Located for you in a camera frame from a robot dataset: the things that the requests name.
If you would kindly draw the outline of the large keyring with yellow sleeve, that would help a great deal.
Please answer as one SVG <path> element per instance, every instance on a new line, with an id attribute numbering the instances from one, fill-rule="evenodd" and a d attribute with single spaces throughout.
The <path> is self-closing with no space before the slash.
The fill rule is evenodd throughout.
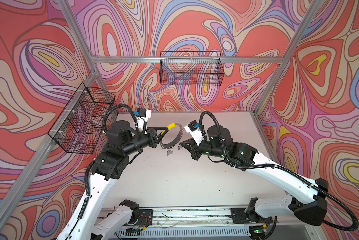
<path id="1" fill-rule="evenodd" d="M 168 132 L 160 142 L 160 146 L 164 150 L 170 150 L 177 146 L 180 143 L 184 132 L 184 128 L 181 124 L 171 124 L 168 128 Z"/>

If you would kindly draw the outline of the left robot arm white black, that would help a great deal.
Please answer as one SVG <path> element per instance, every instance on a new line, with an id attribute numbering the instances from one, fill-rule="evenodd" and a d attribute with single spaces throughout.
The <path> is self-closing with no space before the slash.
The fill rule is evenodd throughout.
<path id="1" fill-rule="evenodd" d="M 134 128 L 128 121 L 113 122 L 107 127 L 108 117 L 124 108 L 131 115 Z M 151 111 L 120 104 L 110 108 L 102 118 L 102 131 L 107 143 L 102 152 L 89 164 L 84 175 L 85 191 L 72 217 L 58 235 L 59 240 L 108 240 L 124 225 L 133 225 L 139 218 L 139 205 L 122 201 L 115 212 L 101 222 L 97 217 L 124 169 L 132 162 L 131 154 L 139 156 L 146 147 L 156 148 L 169 130 L 175 127 L 148 127 Z"/>

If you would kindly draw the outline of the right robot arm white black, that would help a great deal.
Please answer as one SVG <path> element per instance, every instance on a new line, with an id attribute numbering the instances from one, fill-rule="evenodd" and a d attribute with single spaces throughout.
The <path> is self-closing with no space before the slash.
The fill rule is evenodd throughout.
<path id="1" fill-rule="evenodd" d="M 325 224 L 331 228 L 353 232 L 359 222 L 353 211 L 342 201 L 328 192 L 326 180 L 301 176 L 267 158 L 256 148 L 235 142 L 230 131 L 221 126 L 209 111 L 200 114 L 199 120 L 184 127 L 191 138 L 181 142 L 193 160 L 201 156 L 217 157 L 231 168 L 257 175 L 283 189 L 286 196 L 278 199 L 252 198 L 245 210 L 250 217 L 267 219 L 278 216 L 295 216 L 311 226 Z M 327 200 L 339 205 L 350 217 L 350 226 L 340 226 L 325 220 Z"/>

